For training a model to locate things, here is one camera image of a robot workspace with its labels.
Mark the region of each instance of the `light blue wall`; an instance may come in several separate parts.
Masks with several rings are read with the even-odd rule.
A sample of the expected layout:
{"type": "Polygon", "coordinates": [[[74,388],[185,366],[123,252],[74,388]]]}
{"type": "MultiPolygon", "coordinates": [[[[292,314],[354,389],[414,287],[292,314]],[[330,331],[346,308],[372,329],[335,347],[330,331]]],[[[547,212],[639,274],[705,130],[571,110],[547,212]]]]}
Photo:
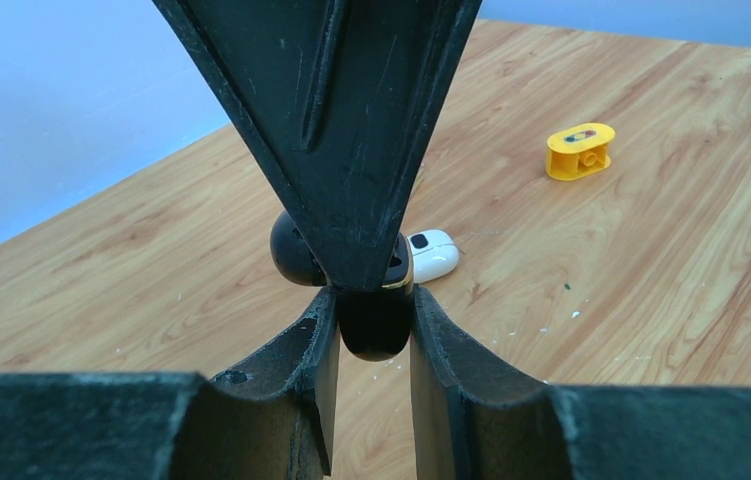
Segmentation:
{"type": "MultiPolygon", "coordinates": [[[[487,0],[482,16],[751,45],[740,0],[487,0]]],[[[151,0],[0,0],[0,242],[226,122],[151,0]]]]}

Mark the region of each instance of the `white computer mouse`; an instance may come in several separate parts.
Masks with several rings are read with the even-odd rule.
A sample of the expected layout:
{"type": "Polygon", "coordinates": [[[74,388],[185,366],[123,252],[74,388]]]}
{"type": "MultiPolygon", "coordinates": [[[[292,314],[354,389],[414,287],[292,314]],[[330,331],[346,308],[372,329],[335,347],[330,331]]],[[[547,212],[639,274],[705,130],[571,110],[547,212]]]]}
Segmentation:
{"type": "Polygon", "coordinates": [[[408,237],[413,255],[413,281],[425,283],[448,274],[457,267],[460,250],[446,232],[425,230],[408,237]]]}

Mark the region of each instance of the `yellow block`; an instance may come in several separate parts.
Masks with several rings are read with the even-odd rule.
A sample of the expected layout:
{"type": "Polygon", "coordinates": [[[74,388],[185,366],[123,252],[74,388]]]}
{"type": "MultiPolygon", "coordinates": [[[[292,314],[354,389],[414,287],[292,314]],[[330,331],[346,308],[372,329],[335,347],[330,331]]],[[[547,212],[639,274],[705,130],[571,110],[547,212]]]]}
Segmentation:
{"type": "Polygon", "coordinates": [[[614,129],[602,123],[585,123],[552,135],[546,141],[546,173],[572,181],[608,168],[608,144],[614,136],[614,129]]]}

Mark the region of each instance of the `wood grain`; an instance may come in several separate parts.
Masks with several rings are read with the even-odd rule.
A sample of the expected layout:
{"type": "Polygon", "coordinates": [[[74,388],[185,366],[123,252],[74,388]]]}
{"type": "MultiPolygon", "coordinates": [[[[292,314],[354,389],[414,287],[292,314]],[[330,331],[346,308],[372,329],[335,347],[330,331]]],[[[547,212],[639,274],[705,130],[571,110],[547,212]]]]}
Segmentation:
{"type": "MultiPolygon", "coordinates": [[[[0,370],[213,374],[312,290],[274,270],[280,211],[225,128],[0,246],[0,370]]],[[[462,264],[455,321],[549,382],[751,385],[751,49],[480,22],[405,231],[462,264]],[[559,183],[551,133],[617,130],[559,183]]],[[[408,356],[343,352],[335,478],[413,478],[408,356]]]]}

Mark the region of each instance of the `scratch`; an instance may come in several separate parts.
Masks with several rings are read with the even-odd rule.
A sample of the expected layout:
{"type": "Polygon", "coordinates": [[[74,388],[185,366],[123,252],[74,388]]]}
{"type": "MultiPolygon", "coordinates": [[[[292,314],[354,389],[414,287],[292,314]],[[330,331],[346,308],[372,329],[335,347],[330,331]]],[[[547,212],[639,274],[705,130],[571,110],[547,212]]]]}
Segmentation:
{"type": "Polygon", "coordinates": [[[384,83],[384,78],[387,77],[387,70],[390,69],[390,60],[393,58],[393,50],[396,49],[396,40],[398,35],[393,35],[393,43],[390,45],[390,53],[387,54],[387,63],[384,64],[384,71],[381,72],[381,78],[378,79],[378,86],[375,87],[375,96],[378,96],[378,92],[381,91],[381,85],[384,83]]]}
{"type": "Polygon", "coordinates": [[[354,158],[351,161],[351,169],[349,170],[349,174],[346,177],[346,181],[345,181],[346,201],[348,201],[349,204],[351,204],[351,188],[349,188],[349,182],[351,181],[352,175],[354,175],[354,171],[357,167],[357,162],[361,159],[361,155],[360,155],[361,147],[363,147],[363,144],[358,143],[357,148],[355,148],[354,158]]]}
{"type": "Polygon", "coordinates": [[[492,236],[492,235],[502,235],[504,233],[507,233],[507,230],[484,230],[480,232],[469,232],[469,235],[473,237],[476,235],[492,236]]]}
{"type": "Polygon", "coordinates": [[[366,117],[366,126],[363,128],[363,155],[360,157],[360,175],[363,176],[363,171],[366,169],[366,152],[369,151],[369,104],[363,109],[366,117]]]}
{"type": "Polygon", "coordinates": [[[298,78],[296,79],[296,93],[295,99],[293,99],[293,108],[298,107],[298,91],[301,86],[301,71],[304,69],[304,50],[301,49],[301,45],[296,45],[296,47],[298,47],[298,78]]]}

